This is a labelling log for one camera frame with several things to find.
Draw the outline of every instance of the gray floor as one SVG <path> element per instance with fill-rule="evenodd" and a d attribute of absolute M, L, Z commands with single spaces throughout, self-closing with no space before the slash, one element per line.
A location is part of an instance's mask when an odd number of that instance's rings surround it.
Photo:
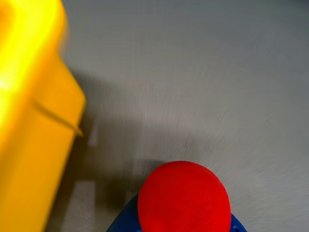
<path fill-rule="evenodd" d="M 151 170 L 184 159 L 218 175 L 248 231 L 308 231 L 308 1 L 64 5 L 86 137 L 46 231 L 105 231 Z"/>

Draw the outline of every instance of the floor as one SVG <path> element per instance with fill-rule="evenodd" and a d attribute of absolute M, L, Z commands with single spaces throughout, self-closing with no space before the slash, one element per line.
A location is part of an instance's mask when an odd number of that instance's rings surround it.
<path fill-rule="evenodd" d="M 309 2 L 65 0 L 87 97 L 47 232 L 104 232 L 158 165 L 225 185 L 250 232 L 309 228 Z"/>

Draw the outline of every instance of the yellow container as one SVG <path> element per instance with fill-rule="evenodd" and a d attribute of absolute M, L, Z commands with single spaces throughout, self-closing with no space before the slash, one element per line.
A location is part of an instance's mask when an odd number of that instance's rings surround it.
<path fill-rule="evenodd" d="M 59 0 L 0 0 L 0 232 L 41 232 L 84 94 L 58 54 Z"/>

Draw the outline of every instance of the blue object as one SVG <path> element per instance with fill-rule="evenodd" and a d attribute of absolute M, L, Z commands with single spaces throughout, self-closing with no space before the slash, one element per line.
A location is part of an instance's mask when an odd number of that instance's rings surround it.
<path fill-rule="evenodd" d="M 247 232 L 243 225 L 237 220 L 237 218 L 233 214 L 230 232 Z"/>
<path fill-rule="evenodd" d="M 138 195 L 133 197 L 106 232 L 141 232 L 137 212 Z M 230 232 L 247 232 L 237 218 L 232 214 Z"/>

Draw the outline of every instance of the red ball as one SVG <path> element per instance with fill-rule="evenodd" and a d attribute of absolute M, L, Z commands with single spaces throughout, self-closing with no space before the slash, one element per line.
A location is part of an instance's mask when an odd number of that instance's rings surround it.
<path fill-rule="evenodd" d="M 146 179 L 138 198 L 143 232 L 229 232 L 226 190 L 207 168 L 192 162 L 166 163 Z"/>

